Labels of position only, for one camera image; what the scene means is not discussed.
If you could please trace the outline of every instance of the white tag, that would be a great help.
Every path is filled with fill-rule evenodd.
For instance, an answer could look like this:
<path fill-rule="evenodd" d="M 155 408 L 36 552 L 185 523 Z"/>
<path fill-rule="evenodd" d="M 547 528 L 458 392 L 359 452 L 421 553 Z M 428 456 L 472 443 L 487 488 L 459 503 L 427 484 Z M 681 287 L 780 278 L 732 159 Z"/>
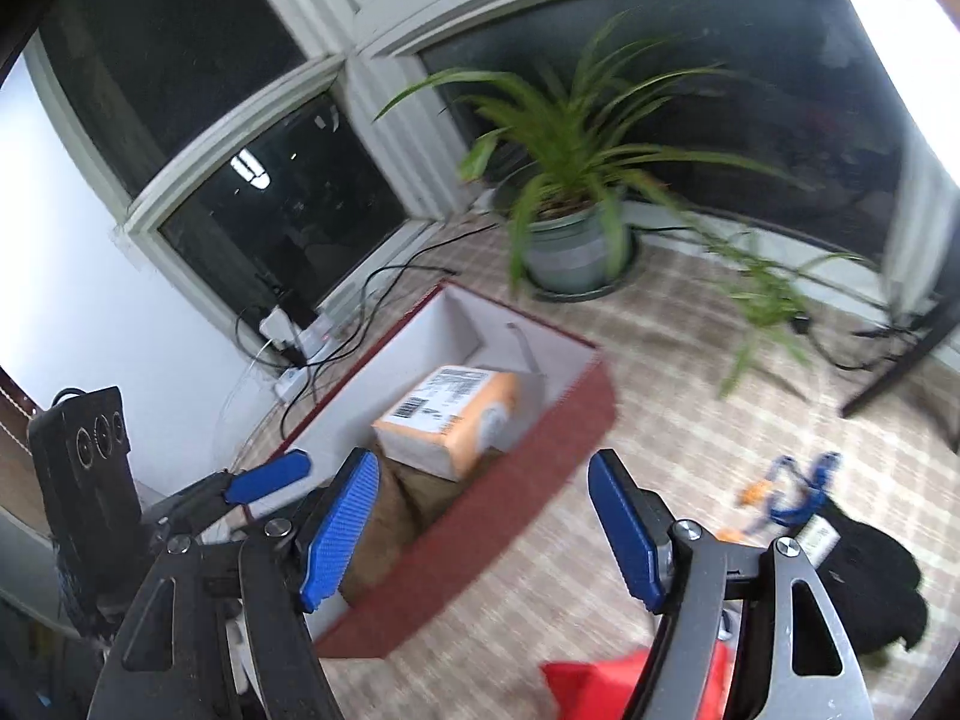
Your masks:
<path fill-rule="evenodd" d="M 397 403 L 383 421 L 442 433 L 493 375 L 491 370 L 445 365 Z"/>
<path fill-rule="evenodd" d="M 827 560 L 827 555 L 837 546 L 837 541 L 840 541 L 840 533 L 819 514 L 810 517 L 810 522 L 800 531 L 800 536 L 797 536 L 797 542 L 803 547 L 803 552 L 806 552 L 814 568 L 819 568 L 820 563 Z"/>

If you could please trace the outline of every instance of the black stand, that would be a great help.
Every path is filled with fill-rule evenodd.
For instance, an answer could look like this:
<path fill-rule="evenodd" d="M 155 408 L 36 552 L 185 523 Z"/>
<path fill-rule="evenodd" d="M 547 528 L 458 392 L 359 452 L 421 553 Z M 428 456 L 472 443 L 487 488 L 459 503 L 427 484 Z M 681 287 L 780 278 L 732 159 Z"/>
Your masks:
<path fill-rule="evenodd" d="M 904 376 L 918 365 L 930 352 L 945 341 L 960 325 L 960 295 L 944 298 L 931 308 L 911 329 L 928 330 L 926 335 L 917 341 L 912 348 L 904 352 L 899 360 L 888 367 L 880 376 L 877 376 L 866 389 L 858 392 L 847 401 L 841 409 L 842 418 L 860 413 L 892 386 L 899 384 Z M 954 436 L 950 448 L 956 452 L 960 447 L 960 434 Z"/>

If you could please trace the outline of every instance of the red box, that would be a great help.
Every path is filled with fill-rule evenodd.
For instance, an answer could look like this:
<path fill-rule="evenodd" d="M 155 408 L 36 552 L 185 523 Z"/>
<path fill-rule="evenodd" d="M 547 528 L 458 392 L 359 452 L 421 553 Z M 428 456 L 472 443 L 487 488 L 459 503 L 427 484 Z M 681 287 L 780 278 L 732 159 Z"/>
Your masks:
<path fill-rule="evenodd" d="M 589 341 L 445 280 L 424 295 L 320 401 L 277 454 L 299 447 L 314 470 L 269 496 L 265 514 L 328 479 L 371 423 L 439 365 L 523 377 L 506 452 L 404 553 L 381 584 L 316 641 L 321 658 L 384 658 L 459 595 L 589 459 L 616 419 L 603 354 Z"/>

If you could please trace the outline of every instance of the white wall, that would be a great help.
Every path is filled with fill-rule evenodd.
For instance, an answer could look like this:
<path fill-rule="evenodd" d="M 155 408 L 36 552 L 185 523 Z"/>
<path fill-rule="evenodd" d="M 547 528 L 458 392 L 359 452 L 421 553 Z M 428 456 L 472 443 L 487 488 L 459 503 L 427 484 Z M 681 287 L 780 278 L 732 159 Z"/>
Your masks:
<path fill-rule="evenodd" d="M 114 226 L 21 58 L 0 88 L 0 367 L 42 407 L 64 386 L 120 386 L 133 476 L 172 493 L 229 462 L 271 380 L 248 377 L 214 437 L 247 362 Z"/>

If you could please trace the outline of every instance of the cardboard box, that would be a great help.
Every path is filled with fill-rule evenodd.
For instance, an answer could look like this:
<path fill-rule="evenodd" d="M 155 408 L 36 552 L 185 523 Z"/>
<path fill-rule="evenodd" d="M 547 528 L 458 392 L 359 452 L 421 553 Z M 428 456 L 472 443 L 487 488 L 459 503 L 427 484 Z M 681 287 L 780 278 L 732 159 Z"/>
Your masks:
<path fill-rule="evenodd" d="M 463 591 L 589 459 L 616 419 L 613 384 L 589 341 L 452 281 L 424 295 L 299 424 L 307 479 L 251 505 L 254 517 L 331 477 L 371 423 L 441 365 L 517 375 L 514 418 L 493 442 L 504 454 L 403 553 L 380 584 L 328 627 L 311 627 L 322 658 L 384 658 Z"/>
<path fill-rule="evenodd" d="M 391 460 L 459 481 L 514 413 L 517 375 L 441 365 L 373 423 Z"/>

